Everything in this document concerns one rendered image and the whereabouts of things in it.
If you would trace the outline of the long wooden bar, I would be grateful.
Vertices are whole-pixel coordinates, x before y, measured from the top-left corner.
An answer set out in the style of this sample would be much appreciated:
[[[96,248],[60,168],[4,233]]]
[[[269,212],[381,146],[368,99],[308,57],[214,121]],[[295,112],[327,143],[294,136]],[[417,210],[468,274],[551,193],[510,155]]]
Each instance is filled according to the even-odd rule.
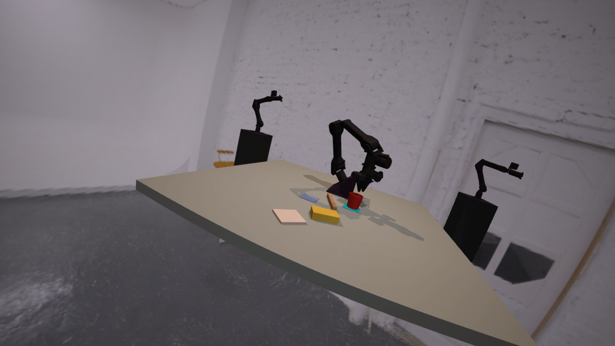
[[[329,200],[329,204],[331,206],[331,209],[332,210],[336,210],[337,207],[336,207],[335,201],[333,200],[331,194],[329,194],[329,193],[327,194],[327,199]]]

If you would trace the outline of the dark red cup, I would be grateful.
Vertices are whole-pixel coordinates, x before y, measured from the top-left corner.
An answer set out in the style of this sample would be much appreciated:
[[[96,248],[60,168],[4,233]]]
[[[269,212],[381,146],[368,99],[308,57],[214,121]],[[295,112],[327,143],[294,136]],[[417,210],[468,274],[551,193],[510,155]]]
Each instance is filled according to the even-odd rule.
[[[359,208],[360,203],[362,202],[363,196],[358,193],[349,193],[347,206],[353,210],[357,210]]]

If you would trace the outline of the pink flat square pad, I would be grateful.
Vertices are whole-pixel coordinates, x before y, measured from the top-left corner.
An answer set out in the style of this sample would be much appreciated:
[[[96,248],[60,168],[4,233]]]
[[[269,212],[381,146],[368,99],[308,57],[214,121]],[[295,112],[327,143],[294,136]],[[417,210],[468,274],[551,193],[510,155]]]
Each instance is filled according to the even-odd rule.
[[[275,217],[284,225],[306,225],[305,219],[296,210],[272,210]]]

